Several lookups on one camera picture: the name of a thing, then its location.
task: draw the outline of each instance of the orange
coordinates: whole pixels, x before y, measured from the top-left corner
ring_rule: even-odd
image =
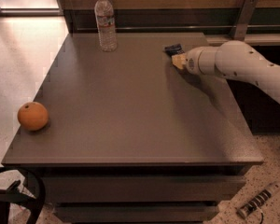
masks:
[[[43,128],[49,120],[48,110],[39,102],[28,102],[18,111],[18,121],[28,131]]]

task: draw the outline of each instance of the white floor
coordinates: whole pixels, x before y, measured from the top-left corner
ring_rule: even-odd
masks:
[[[62,17],[0,18],[0,162],[19,128],[19,107],[33,101],[52,61],[67,36]],[[266,185],[280,180],[280,135],[255,136],[265,157],[261,166],[246,175],[247,184],[230,201],[220,204],[221,212],[205,224],[259,223],[260,212],[247,221],[236,215],[236,208],[249,201]],[[10,184],[14,175],[0,178],[0,187]],[[263,207],[264,224],[280,224],[280,192]],[[46,204],[37,223],[62,223]],[[10,223],[25,223],[27,212],[14,206]]]

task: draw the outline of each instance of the table top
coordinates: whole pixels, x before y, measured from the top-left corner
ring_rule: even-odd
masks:
[[[49,111],[38,132],[20,128],[4,165],[217,165],[261,163],[224,79],[181,75],[163,52],[207,46],[203,34],[69,35],[35,100]]]

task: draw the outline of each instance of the black cable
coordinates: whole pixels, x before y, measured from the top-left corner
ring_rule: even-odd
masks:
[[[258,208],[258,210],[260,210],[260,213],[261,213],[261,220],[260,220],[259,224],[262,224],[263,220],[264,220],[264,214],[263,214],[263,212],[262,212],[262,210],[260,208]]]

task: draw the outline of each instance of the drawer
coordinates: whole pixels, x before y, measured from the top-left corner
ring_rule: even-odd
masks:
[[[46,202],[122,203],[229,200],[242,176],[43,176]]]
[[[169,204],[100,204],[65,205],[56,208],[55,215],[63,222],[88,223],[145,223],[204,221],[218,213],[216,206],[190,203]]]

